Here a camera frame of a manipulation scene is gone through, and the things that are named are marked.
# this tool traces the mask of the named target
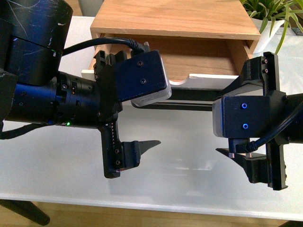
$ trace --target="black cylindrical joint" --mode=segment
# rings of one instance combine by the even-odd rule
[[[5,120],[97,128],[99,110],[100,90],[95,81],[59,72],[45,86],[17,84]]]
[[[71,7],[63,0],[1,0],[0,9],[13,25],[4,70],[19,83],[46,85],[59,68]]]
[[[285,100],[285,115],[288,116],[301,102],[303,94],[289,95]],[[303,143],[303,113],[283,131],[290,143]]]
[[[0,18],[15,26],[15,37],[62,53],[72,17],[65,1],[2,0],[0,9]]]

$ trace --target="drawer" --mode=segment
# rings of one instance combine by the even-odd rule
[[[252,58],[246,41],[150,35],[99,34],[99,37],[132,38],[159,50],[173,87],[223,89],[240,74],[244,61]],[[125,45],[100,45],[96,51],[116,54],[130,50]]]
[[[149,42],[173,86],[218,90],[240,74],[260,37],[239,0],[105,0],[90,31],[92,38]],[[129,52],[122,45],[98,49]]]

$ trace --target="potted plant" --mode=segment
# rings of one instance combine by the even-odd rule
[[[296,13],[303,13],[303,0],[240,0],[248,15],[253,19],[256,27],[259,28],[261,38],[254,52],[261,52],[277,32],[279,27],[284,24],[281,40],[276,48],[279,52],[291,17],[303,32],[303,27],[298,21]],[[290,7],[298,4],[301,9],[292,10]]]

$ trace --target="blue screw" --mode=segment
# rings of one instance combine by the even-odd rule
[[[242,125],[242,128],[243,128],[243,129],[248,129],[248,124],[243,124],[243,125]]]
[[[243,103],[241,107],[242,107],[242,109],[246,109],[247,108],[247,104]]]

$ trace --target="white table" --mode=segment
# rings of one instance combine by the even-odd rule
[[[90,39],[92,20],[73,17],[66,46]],[[287,94],[303,92],[302,51],[303,37],[286,37],[279,66]],[[60,70],[80,76],[93,53],[91,47],[63,57]],[[41,128],[0,141],[0,198],[303,221],[303,145],[285,146],[289,187],[276,192],[250,184],[240,166],[215,151],[228,141],[213,135],[211,112],[125,106],[118,123],[123,141],[162,142],[138,168],[106,179],[97,130]],[[4,130],[21,125],[5,122]]]

